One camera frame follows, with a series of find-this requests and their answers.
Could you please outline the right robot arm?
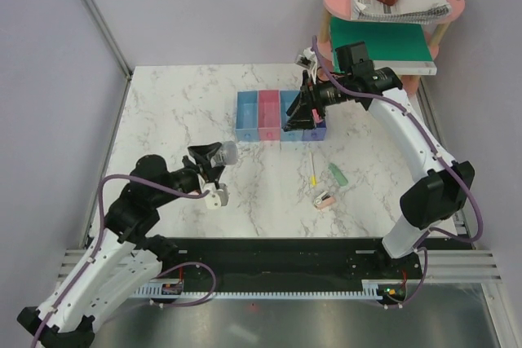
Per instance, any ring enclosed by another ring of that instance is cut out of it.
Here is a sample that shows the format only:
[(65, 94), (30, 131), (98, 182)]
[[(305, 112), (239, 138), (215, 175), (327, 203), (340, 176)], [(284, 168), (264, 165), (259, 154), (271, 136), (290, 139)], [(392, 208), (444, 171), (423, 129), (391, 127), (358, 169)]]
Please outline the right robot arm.
[(400, 198), (401, 215), (374, 256), (375, 271), (393, 277), (440, 222), (472, 202), (475, 170), (447, 152), (413, 109), (400, 78), (389, 68), (376, 68), (366, 45), (357, 42), (337, 50), (339, 73), (323, 67), (316, 48), (306, 49), (296, 63), (303, 67), (299, 93), (286, 111), (285, 132), (316, 130), (329, 106), (353, 100), (390, 134), (406, 160), (414, 181)]

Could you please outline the green book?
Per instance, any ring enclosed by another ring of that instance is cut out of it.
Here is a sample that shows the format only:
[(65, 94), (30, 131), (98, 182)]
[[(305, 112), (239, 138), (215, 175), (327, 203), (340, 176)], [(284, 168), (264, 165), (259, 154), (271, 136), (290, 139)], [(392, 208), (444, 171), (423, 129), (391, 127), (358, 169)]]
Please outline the green book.
[(353, 22), (332, 18), (330, 21), (332, 50), (363, 42), (376, 68), (391, 68), (395, 74), (434, 76), (433, 61), (419, 24)]

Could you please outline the clear paperclip jar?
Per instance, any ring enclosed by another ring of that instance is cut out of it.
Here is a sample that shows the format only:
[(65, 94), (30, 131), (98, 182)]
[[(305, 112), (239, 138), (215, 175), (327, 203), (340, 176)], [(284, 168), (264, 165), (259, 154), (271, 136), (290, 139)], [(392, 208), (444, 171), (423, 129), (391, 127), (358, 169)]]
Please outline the clear paperclip jar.
[(211, 163), (214, 167), (235, 165), (238, 161), (237, 145), (233, 141), (221, 143), (217, 152), (212, 156)]

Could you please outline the pink cap glue bottle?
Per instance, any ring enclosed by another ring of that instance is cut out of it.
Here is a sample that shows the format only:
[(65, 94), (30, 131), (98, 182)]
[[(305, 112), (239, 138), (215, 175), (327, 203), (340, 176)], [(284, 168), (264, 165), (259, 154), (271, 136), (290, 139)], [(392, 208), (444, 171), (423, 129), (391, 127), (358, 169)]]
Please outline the pink cap glue bottle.
[(312, 110), (312, 117), (313, 117), (313, 120), (316, 124), (318, 123), (321, 123), (322, 122), (322, 119), (320, 117), (320, 115), (318, 114), (317, 110), (316, 109), (313, 109)]

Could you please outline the pink drawer bin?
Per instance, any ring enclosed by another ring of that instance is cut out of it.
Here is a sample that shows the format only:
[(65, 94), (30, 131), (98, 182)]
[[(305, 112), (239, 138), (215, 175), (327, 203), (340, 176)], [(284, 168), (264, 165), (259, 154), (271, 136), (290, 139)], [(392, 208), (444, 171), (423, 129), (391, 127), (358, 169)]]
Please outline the pink drawer bin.
[(261, 141), (277, 141), (281, 137), (280, 95), (278, 90), (258, 93), (258, 131)]

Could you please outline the yellow cap white pen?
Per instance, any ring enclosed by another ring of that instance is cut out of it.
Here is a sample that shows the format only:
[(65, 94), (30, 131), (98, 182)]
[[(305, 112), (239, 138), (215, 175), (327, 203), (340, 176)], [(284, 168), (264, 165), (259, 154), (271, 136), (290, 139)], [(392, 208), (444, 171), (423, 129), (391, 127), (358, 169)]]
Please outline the yellow cap white pen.
[(312, 152), (309, 152), (309, 160), (310, 160), (310, 170), (311, 170), (310, 181), (311, 181), (312, 187), (315, 187), (317, 185), (317, 180), (316, 180), (316, 171), (315, 171), (315, 164), (314, 164), (314, 158), (313, 158)]

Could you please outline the yellow foam roll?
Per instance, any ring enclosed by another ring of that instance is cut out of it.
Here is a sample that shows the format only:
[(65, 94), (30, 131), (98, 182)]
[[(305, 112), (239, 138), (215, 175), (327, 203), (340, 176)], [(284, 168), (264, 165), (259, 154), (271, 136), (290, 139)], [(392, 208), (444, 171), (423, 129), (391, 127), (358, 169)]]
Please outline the yellow foam roll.
[(379, 94), (394, 88), (402, 89), (403, 84), (397, 75), (381, 76), (374, 81), (375, 89)]

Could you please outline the pink correction tape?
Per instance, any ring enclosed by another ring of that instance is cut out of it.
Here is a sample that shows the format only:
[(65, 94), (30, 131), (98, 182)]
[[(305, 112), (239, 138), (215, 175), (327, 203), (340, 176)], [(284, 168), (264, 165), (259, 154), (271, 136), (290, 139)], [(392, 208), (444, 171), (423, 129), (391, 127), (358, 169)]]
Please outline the pink correction tape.
[(318, 210), (326, 209), (334, 203), (335, 198), (329, 192), (322, 192), (313, 201), (315, 208)]

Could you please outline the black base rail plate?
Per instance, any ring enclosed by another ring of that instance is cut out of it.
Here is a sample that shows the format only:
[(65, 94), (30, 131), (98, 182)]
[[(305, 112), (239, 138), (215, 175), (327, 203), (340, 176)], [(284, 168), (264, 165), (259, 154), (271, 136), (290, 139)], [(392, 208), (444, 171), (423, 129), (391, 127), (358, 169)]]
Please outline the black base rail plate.
[[(189, 239), (154, 236), (152, 251), (184, 292), (326, 293), (360, 290), (363, 280), (417, 280), (414, 253), (393, 260), (379, 239)], [(182, 272), (172, 270), (181, 265)]]

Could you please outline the green highlighter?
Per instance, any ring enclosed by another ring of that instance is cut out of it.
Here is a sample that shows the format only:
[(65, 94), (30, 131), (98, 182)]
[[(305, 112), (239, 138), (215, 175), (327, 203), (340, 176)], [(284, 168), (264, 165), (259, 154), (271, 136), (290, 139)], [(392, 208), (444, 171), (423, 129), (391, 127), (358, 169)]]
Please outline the green highlighter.
[(335, 181), (340, 187), (345, 187), (348, 185), (347, 178), (345, 177), (341, 169), (336, 166), (336, 164), (329, 163), (328, 168), (330, 173), (333, 175)]

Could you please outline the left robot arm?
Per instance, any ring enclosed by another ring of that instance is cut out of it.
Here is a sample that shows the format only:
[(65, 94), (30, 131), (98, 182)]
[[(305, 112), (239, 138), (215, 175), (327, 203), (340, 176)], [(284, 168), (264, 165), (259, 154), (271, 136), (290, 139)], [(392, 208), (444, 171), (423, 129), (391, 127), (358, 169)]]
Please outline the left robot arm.
[(105, 208), (99, 201), (100, 226), (81, 260), (39, 306), (25, 307), (18, 323), (33, 346), (88, 347), (113, 312), (138, 288), (179, 268), (175, 246), (148, 232), (160, 219), (159, 208), (179, 198), (203, 199), (209, 209), (228, 203), (220, 177), (237, 163), (234, 142), (191, 146), (183, 166), (169, 171), (158, 155), (138, 159), (119, 197)]

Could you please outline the pink three tier shelf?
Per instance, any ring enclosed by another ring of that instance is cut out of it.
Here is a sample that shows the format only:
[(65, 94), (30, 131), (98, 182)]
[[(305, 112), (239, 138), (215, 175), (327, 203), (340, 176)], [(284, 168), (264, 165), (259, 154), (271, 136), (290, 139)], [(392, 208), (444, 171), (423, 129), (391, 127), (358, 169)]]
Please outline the pink three tier shelf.
[(349, 21), (349, 0), (323, 0), (323, 5), (318, 47), (330, 71), (338, 71), (337, 47), (364, 42), (375, 67), (391, 68), (410, 97), (416, 95), (420, 77), (436, 75), (437, 33), (429, 34), (419, 24)]

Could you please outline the grey spiral notebook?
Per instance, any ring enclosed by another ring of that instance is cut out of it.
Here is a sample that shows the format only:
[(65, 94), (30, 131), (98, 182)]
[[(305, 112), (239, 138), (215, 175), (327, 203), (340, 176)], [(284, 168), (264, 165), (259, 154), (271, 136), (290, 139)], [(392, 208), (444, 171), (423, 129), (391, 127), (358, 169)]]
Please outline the grey spiral notebook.
[(351, 19), (430, 24), (452, 12), (448, 0), (351, 0)]

